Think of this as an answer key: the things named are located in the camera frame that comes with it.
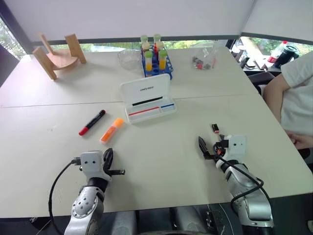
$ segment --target yellow liquid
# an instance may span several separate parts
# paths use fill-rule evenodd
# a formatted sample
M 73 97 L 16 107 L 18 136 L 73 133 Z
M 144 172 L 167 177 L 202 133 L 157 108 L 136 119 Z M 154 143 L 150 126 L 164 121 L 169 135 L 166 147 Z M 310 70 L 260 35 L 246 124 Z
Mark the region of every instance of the yellow liquid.
M 166 66 L 166 58 L 160 58 L 160 63 L 159 63 L 160 70 L 164 70 L 165 66 Z
M 152 71 L 152 63 L 146 63 L 146 71 Z

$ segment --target orange highlighter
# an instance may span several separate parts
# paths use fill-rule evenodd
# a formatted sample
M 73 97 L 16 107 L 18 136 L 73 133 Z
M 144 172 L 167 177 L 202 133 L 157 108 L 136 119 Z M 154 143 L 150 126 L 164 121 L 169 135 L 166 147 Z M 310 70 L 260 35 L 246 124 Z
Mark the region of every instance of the orange highlighter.
M 121 118 L 115 119 L 113 124 L 110 126 L 110 128 L 107 130 L 107 132 L 101 137 L 100 143 L 108 143 L 109 140 L 112 138 L 114 133 L 120 128 L 124 123 L 124 120 Z

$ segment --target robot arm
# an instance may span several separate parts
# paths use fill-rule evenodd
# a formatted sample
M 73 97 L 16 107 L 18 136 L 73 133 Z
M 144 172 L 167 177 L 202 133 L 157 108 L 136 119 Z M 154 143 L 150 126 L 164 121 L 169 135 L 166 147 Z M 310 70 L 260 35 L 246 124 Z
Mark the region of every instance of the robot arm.
M 211 155 L 206 148 L 205 141 L 199 137 L 199 147 L 205 159 L 213 159 L 217 169 L 222 170 L 227 180 L 227 186 L 234 199 L 236 196 L 253 190 L 245 196 L 234 201 L 234 210 L 237 213 L 245 235 L 272 235 L 273 218 L 270 203 L 260 188 L 256 189 L 256 184 L 247 176 L 236 170 L 234 167 L 221 160 L 230 162 L 249 175 L 252 179 L 257 178 L 252 175 L 248 168 L 241 163 L 242 157 L 246 153 L 246 138 L 244 136 L 227 136 L 224 140 L 214 145 L 216 155 Z
M 87 185 L 82 187 L 79 196 L 72 204 L 70 222 L 65 235 L 96 235 L 97 221 L 101 218 L 104 206 L 104 192 L 111 182 L 112 175 L 124 175 L 125 170 L 110 170 L 113 150 L 90 151 L 80 156 L 80 170 L 87 177 Z

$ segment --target red cap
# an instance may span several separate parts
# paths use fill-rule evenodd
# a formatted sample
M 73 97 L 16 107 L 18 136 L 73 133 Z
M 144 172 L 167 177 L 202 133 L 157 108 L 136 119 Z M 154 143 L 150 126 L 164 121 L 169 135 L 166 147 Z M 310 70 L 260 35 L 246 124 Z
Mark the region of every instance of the red cap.
M 83 136 L 88 130 L 89 130 L 89 128 L 84 127 L 80 132 L 78 132 L 78 134 L 79 134 L 80 136 Z

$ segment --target red stripe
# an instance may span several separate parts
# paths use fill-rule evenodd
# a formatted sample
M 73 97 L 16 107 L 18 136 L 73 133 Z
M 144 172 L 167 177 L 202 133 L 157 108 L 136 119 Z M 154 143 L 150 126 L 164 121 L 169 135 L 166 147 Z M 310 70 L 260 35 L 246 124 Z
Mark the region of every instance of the red stripe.
M 138 112 L 135 112 L 135 113 L 132 113 L 132 114 L 128 114 L 128 116 L 135 115 L 135 114 L 140 114 L 140 113 L 143 113 L 143 112 L 146 112 L 146 111 L 150 111 L 150 110 L 153 110 L 153 109 L 158 109 L 158 108 L 159 107 L 154 107 L 154 108 L 151 108 L 151 109 L 141 110 L 141 111 L 138 111 Z

